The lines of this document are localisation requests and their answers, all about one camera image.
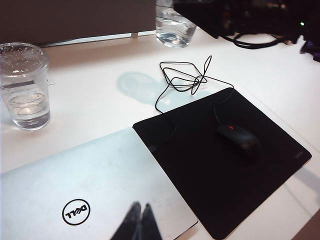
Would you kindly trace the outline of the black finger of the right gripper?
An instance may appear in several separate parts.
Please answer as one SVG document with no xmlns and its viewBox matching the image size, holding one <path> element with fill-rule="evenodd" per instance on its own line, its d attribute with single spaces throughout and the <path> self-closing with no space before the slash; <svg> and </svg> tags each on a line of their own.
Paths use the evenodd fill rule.
<svg viewBox="0 0 320 240">
<path fill-rule="evenodd" d="M 173 9 L 213 38 L 234 34 L 231 0 L 175 0 Z"/>
</svg>

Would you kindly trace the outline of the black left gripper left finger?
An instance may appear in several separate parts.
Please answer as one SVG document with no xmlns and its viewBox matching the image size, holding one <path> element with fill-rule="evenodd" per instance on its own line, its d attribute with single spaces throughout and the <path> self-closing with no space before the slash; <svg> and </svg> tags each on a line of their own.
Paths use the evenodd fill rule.
<svg viewBox="0 0 320 240">
<path fill-rule="evenodd" d="M 141 240 L 141 205 L 135 201 L 131 204 L 123 221 L 110 238 L 111 240 Z"/>
</svg>

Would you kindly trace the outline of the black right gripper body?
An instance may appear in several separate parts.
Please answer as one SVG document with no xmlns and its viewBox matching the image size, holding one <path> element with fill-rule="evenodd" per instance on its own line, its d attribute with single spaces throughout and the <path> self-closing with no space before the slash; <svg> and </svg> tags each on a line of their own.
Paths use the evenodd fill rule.
<svg viewBox="0 0 320 240">
<path fill-rule="evenodd" d="M 286 35 L 298 31 L 300 22 L 290 0 L 230 0 L 224 17 L 228 35 Z"/>
</svg>

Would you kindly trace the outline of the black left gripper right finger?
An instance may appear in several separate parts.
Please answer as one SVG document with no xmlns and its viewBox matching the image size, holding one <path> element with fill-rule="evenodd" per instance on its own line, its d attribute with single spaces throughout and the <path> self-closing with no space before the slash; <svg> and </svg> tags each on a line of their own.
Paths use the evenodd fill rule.
<svg viewBox="0 0 320 240">
<path fill-rule="evenodd" d="M 162 240 L 157 221 L 149 203 L 145 205 L 140 222 L 140 240 Z"/>
</svg>

